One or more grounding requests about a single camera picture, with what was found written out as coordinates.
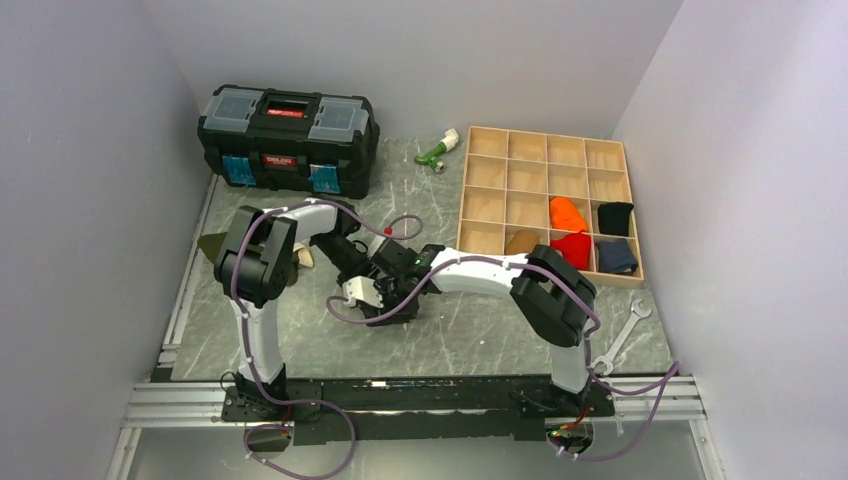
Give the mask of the wooden compartment tray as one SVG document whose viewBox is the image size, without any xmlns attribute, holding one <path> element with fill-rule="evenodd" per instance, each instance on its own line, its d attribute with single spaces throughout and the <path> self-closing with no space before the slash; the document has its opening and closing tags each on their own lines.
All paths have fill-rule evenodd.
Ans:
<svg viewBox="0 0 848 480">
<path fill-rule="evenodd" d="M 519 229 L 537 232 L 538 245 L 574 233 L 553 229 L 549 202 L 570 199 L 589 225 L 591 267 L 579 270 L 595 285 L 638 288 L 645 280 L 625 149 L 611 140 L 472 126 L 468 131 L 457 247 L 504 254 Z M 629 237 L 598 231 L 597 208 L 610 202 L 634 205 Z M 639 261 L 633 275 L 601 273 L 595 243 L 626 239 Z"/>
</svg>

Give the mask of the black striped underwear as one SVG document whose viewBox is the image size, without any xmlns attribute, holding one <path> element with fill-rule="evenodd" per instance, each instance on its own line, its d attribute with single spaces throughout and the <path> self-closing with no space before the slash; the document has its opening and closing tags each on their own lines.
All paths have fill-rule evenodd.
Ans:
<svg viewBox="0 0 848 480">
<path fill-rule="evenodd" d="M 372 327 L 380 327 L 380 326 L 388 326 L 388 325 L 402 325 L 409 323 L 417 318 L 419 311 L 419 301 L 412 300 L 408 303 L 403 309 L 401 309 L 398 313 L 387 318 L 382 321 L 371 323 Z"/>
</svg>

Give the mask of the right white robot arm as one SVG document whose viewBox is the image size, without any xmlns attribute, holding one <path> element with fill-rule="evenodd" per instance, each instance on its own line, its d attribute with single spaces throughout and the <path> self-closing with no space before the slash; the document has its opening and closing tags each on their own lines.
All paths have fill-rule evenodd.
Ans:
<svg viewBox="0 0 848 480">
<path fill-rule="evenodd" d="M 374 248 L 380 272 L 376 314 L 390 322 L 415 317 L 427 294 L 473 293 L 511 300 L 533 332 L 550 346 L 551 401 L 574 415 L 590 399 L 588 337 L 600 326 L 596 287 L 558 251 L 537 245 L 528 253 L 484 255 L 428 244 L 416 252 L 393 240 Z"/>
</svg>

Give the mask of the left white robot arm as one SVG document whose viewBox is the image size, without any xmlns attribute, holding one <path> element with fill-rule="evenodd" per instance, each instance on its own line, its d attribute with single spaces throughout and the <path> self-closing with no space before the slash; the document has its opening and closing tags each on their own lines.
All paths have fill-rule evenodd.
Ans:
<svg viewBox="0 0 848 480">
<path fill-rule="evenodd" d="M 360 309 L 366 324 L 384 326 L 407 323 L 418 313 L 405 277 L 416 254 L 402 246 L 406 238 L 368 224 L 348 203 L 323 198 L 237 210 L 217 250 L 214 276 L 239 329 L 236 389 L 258 417 L 279 417 L 289 400 L 277 301 L 295 272 L 296 246 L 315 246 L 327 256 L 338 271 L 342 300 Z"/>
</svg>

